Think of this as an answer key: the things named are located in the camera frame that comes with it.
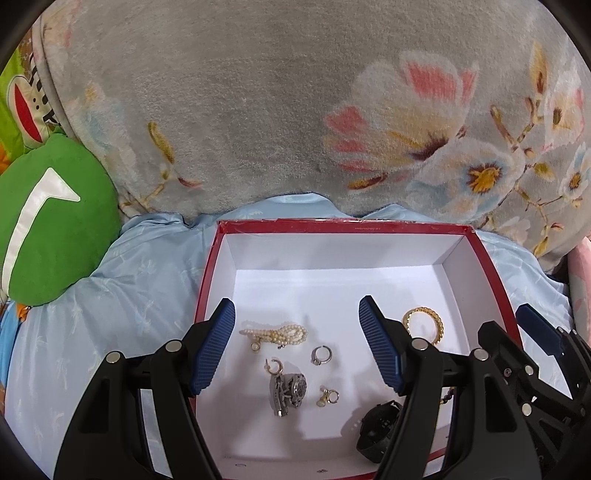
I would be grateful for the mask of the gold twisted bangle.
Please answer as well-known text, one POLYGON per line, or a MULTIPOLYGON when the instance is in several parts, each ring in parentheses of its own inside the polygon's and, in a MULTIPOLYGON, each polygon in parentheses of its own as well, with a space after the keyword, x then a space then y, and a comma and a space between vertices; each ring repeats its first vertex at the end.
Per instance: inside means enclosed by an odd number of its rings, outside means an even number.
POLYGON ((418 306, 418 307, 408 310, 402 318, 402 323, 403 323, 404 327, 406 328, 408 333, 411 334, 411 327, 410 327, 411 319, 415 314, 418 314, 418 313, 425 314, 433 320, 433 322, 436 326, 436 336, 433 339, 432 344, 438 345, 444 338, 445 325, 443 323, 442 318, 435 310, 433 310, 429 307, 426 307, 426 306, 418 306))

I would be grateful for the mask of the silver metal wristwatch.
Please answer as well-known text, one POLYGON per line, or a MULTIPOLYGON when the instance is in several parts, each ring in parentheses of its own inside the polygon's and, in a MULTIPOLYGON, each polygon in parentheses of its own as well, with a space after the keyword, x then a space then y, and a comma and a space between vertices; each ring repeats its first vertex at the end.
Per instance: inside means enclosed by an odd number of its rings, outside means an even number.
POLYGON ((307 395, 308 382, 304 374, 276 374, 270 380, 270 398, 274 414, 284 417, 290 409, 300 408, 307 395))

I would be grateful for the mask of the light blue palm-print sheet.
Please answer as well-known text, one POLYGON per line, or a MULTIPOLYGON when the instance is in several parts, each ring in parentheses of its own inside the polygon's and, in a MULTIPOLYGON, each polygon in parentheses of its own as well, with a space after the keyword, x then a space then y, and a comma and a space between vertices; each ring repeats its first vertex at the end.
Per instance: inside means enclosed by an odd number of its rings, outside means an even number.
MULTIPOLYGON (((28 313, 14 340, 7 369, 6 421, 27 454, 53 478, 67 426, 100 361, 112 350, 150 354, 181 338, 193 323, 197 292, 217 220, 348 219, 317 194, 286 195, 204 215, 129 220, 90 277, 57 300, 28 313)), ((574 327, 568 287, 551 279, 538 259, 513 238, 477 230, 514 309, 530 303, 554 326, 574 327)))

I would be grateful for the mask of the pink white plush pillow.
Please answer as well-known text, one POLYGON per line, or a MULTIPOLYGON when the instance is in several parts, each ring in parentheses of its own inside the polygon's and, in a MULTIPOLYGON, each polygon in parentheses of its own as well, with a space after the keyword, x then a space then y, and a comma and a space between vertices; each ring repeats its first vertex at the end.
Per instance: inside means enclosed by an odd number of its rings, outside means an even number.
POLYGON ((572 315, 578 334, 590 344, 591 242, 588 237, 567 255, 572 315))

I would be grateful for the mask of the red open gift box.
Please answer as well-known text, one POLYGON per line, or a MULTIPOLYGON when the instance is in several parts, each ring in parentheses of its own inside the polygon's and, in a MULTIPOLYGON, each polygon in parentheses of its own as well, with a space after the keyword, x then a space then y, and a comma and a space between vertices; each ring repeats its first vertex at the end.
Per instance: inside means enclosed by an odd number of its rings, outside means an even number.
POLYGON ((469 354, 482 323, 519 330, 497 270, 476 233, 447 224, 356 220, 219 223, 197 319, 222 298, 235 330, 197 421, 225 479, 370 479, 356 450, 363 416, 394 399, 359 322, 372 296, 386 317, 415 307, 445 325, 441 350, 469 354), (277 417, 271 376, 304 374, 300 408, 277 417))

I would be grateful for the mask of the green round pillow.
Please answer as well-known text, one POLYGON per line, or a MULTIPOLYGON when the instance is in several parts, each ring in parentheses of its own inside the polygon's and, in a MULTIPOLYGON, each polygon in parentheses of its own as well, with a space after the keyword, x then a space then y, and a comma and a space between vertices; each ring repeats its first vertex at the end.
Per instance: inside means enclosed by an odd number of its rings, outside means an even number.
POLYGON ((101 163, 52 135, 1 175, 1 291, 27 306, 55 300, 94 271, 120 228, 101 163))

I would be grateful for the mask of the grey floral blanket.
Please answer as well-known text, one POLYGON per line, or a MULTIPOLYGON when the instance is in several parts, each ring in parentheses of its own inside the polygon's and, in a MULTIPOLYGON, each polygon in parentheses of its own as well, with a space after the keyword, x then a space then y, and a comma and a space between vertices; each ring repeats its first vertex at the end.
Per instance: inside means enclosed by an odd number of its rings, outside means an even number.
POLYGON ((590 71, 538 1, 57 1, 32 38, 127 216, 315 192, 547 270, 590 231, 590 71))

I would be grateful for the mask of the colourful monkey print cushion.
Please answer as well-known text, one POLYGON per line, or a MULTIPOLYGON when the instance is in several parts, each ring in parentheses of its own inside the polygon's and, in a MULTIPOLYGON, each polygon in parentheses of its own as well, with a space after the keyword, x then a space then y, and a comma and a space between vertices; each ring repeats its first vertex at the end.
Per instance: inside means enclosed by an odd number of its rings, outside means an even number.
POLYGON ((1 73, 0 108, 1 173, 53 133, 63 132, 43 90, 30 37, 18 45, 1 73))

